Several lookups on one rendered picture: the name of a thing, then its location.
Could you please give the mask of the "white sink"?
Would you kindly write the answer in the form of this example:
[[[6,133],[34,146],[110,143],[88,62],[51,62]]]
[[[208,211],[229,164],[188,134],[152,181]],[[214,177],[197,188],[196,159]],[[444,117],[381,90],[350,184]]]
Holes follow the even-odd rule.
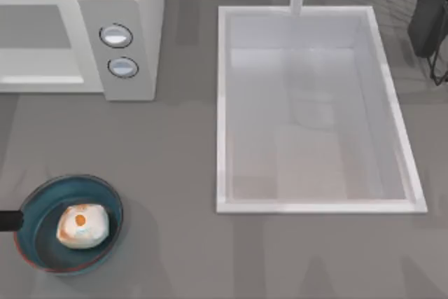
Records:
[[[428,211],[372,7],[218,9],[216,211]]]

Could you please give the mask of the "round microwave knob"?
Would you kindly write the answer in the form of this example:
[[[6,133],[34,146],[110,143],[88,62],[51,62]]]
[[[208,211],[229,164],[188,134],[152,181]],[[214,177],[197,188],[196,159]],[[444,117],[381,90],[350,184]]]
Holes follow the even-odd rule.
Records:
[[[132,78],[139,72],[139,65],[128,57],[109,60],[107,67],[109,72],[117,78]]]
[[[123,25],[112,24],[99,30],[99,38],[110,48],[126,48],[133,41],[132,32]]]

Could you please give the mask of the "pale microwave oven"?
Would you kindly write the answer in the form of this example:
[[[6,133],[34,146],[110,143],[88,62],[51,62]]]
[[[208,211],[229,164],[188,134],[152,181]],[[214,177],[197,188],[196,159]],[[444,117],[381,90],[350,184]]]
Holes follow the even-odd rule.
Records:
[[[101,93],[109,101],[155,97],[165,0],[0,0],[0,93]],[[110,48],[99,30],[133,34]],[[117,78],[109,60],[133,59],[139,72]]]

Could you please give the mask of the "fried egg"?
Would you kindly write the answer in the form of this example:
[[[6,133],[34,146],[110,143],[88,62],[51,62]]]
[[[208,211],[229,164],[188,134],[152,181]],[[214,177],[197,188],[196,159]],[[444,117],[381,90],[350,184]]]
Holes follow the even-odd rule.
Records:
[[[100,204],[67,207],[57,224],[57,240],[70,249],[91,249],[109,236],[109,216]]]

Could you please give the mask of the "teal frying pan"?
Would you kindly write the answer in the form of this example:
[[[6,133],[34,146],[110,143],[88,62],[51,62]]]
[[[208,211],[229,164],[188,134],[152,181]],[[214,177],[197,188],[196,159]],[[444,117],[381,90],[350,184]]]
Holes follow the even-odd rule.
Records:
[[[70,206],[98,204],[105,208],[109,234],[89,249],[70,249],[57,239],[57,225]],[[111,256],[124,223],[118,191],[90,174],[56,176],[35,188],[18,209],[0,208],[0,232],[12,232],[15,247],[30,266],[50,274],[72,276],[99,267]]]

